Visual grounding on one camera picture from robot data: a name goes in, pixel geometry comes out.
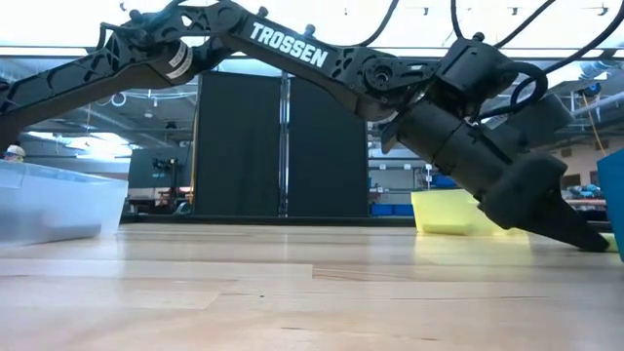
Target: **table surface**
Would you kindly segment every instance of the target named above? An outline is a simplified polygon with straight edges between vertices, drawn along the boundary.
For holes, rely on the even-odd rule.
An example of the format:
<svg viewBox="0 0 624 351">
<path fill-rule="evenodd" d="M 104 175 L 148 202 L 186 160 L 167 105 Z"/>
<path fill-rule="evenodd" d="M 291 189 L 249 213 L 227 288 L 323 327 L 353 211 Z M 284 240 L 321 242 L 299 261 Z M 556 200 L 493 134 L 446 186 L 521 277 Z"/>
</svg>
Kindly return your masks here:
<svg viewBox="0 0 624 351">
<path fill-rule="evenodd" d="M 623 269 L 522 234 L 125 225 L 0 249 L 0 349 L 621 350 Z"/>
</svg>

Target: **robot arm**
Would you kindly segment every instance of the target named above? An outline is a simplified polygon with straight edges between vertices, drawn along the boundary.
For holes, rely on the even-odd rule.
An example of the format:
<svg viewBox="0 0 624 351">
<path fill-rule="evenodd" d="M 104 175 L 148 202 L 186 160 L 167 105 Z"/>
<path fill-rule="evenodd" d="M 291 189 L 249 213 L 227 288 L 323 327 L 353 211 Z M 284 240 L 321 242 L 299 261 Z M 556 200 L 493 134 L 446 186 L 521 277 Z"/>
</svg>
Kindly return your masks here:
<svg viewBox="0 0 624 351">
<path fill-rule="evenodd" d="M 132 88 L 181 85 L 235 52 L 262 60 L 326 90 L 368 120 L 392 117 L 383 149 L 399 142 L 451 176 L 503 228 L 518 227 L 587 251 L 608 243 L 561 198 L 566 165 L 527 150 L 534 131 L 522 124 L 490 129 L 471 123 L 481 105 L 531 67 L 513 62 L 483 38 L 458 39 L 440 61 L 396 58 L 365 47 L 338 47 L 252 14 L 228 0 L 206 7 L 132 12 L 100 50 L 0 87 L 0 146 L 25 127 Z M 210 36 L 196 48 L 180 38 Z M 536 94 L 547 88 L 538 80 Z M 510 121 L 569 113 L 554 96 L 524 103 Z"/>
</svg>

